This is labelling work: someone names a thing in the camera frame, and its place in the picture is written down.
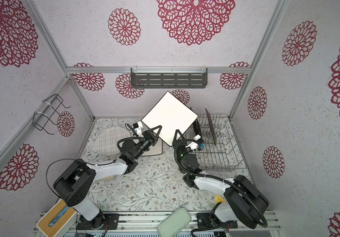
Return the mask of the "round plaid white plate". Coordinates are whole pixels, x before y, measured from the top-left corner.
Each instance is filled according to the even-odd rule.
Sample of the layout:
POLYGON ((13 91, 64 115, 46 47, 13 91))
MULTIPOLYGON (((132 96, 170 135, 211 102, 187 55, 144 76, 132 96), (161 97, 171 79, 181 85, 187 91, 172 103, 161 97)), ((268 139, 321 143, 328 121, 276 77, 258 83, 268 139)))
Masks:
POLYGON ((131 137, 131 135, 126 128, 106 128, 96 137, 95 149, 101 155, 116 155, 119 153, 117 142, 123 138, 131 137))

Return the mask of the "square white plate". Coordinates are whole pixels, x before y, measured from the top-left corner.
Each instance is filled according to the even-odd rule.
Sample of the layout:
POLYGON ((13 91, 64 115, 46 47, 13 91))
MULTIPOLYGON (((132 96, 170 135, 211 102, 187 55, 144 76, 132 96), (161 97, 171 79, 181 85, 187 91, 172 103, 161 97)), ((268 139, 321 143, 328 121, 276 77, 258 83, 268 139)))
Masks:
POLYGON ((161 138, 158 139, 155 146, 150 146, 148 151, 142 154, 142 157, 158 156, 163 153, 163 141, 161 138))

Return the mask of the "dark square plate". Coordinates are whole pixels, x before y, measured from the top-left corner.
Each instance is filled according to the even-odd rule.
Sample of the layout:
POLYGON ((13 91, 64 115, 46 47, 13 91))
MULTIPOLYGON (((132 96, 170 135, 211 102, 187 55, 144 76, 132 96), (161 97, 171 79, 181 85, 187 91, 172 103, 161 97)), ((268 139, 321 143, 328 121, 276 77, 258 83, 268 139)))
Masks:
POLYGON ((201 126, 200 126, 198 119, 195 119, 195 121, 192 123, 192 130, 193 130, 192 134, 194 136, 198 135, 198 136, 202 137, 201 126))

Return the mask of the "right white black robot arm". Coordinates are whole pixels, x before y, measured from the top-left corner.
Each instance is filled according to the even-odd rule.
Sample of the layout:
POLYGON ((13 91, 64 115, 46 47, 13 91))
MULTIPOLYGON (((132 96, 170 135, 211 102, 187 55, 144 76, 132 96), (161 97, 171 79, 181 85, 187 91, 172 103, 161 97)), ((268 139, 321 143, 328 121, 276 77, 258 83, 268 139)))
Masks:
POLYGON ((203 147, 202 138, 186 139, 177 129, 173 138, 174 158, 182 172, 183 180, 190 188, 207 190, 223 198, 209 217, 227 225, 229 221, 241 221, 245 226, 255 229, 268 227, 264 214, 269 207, 268 199, 245 176, 220 178, 200 169, 196 151, 203 147))

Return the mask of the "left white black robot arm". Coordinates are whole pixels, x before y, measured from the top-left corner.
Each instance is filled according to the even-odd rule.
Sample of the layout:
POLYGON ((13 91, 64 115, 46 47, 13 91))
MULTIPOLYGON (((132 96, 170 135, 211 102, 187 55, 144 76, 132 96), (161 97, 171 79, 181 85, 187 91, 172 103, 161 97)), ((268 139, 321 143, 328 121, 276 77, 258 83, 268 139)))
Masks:
POLYGON ((89 229, 107 227, 103 211, 88 197, 91 185, 115 175, 132 172, 138 165, 138 158, 155 146, 160 138, 162 126, 142 132, 139 136, 126 137, 116 142, 119 157, 107 164, 92 164, 82 159, 72 159, 69 167, 56 179, 49 189, 68 207, 80 214, 81 224, 89 229))

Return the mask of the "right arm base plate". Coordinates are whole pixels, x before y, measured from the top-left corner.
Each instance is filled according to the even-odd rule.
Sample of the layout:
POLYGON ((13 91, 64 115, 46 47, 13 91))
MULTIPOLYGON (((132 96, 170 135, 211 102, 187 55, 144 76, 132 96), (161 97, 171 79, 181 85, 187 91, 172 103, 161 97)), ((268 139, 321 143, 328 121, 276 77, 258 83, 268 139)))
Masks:
POLYGON ((196 214, 197 224, 199 229, 237 229, 238 223, 237 221, 227 221, 222 222, 216 216, 211 213, 202 213, 199 212, 196 214))

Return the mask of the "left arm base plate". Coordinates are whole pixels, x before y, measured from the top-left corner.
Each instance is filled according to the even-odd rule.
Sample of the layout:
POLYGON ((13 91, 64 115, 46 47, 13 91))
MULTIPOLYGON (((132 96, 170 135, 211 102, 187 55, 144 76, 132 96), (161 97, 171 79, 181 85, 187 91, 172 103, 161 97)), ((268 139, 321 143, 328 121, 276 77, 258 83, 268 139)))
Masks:
POLYGON ((77 230, 116 230, 119 221, 117 213, 100 212, 91 221, 86 220, 84 216, 80 216, 76 228, 77 230))

